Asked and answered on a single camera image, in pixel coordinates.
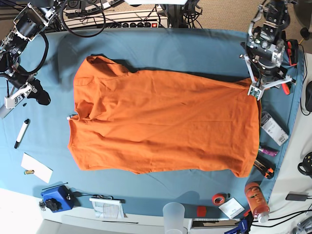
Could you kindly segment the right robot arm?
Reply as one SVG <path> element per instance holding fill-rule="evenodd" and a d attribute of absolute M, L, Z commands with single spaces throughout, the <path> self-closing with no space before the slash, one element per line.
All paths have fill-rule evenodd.
<path fill-rule="evenodd" d="M 62 8 L 62 0 L 34 0 L 29 2 L 14 19 L 14 27 L 0 45 L 0 76 L 7 84 L 12 84 L 7 90 L 4 106 L 15 108 L 19 98 L 33 98 L 40 105 L 49 105 L 49 94 L 43 89 L 35 75 L 44 65 L 48 55 L 49 42 L 44 30 L 58 17 Z M 31 71 L 26 71 L 20 65 L 20 55 L 27 44 L 40 35 L 45 44 L 40 63 Z"/>

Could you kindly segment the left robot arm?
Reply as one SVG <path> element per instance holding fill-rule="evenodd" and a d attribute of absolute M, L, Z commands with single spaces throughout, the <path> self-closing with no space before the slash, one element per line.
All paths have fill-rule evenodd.
<path fill-rule="evenodd" d="M 251 67 L 250 77 L 256 80 L 257 88 L 264 78 L 273 79 L 280 71 L 280 78 L 283 78 L 287 72 L 282 68 L 282 62 L 286 50 L 285 29 L 290 24 L 289 4 L 296 2 L 265 0 L 258 5 L 246 39 L 241 43 L 245 49 L 245 60 Z"/>

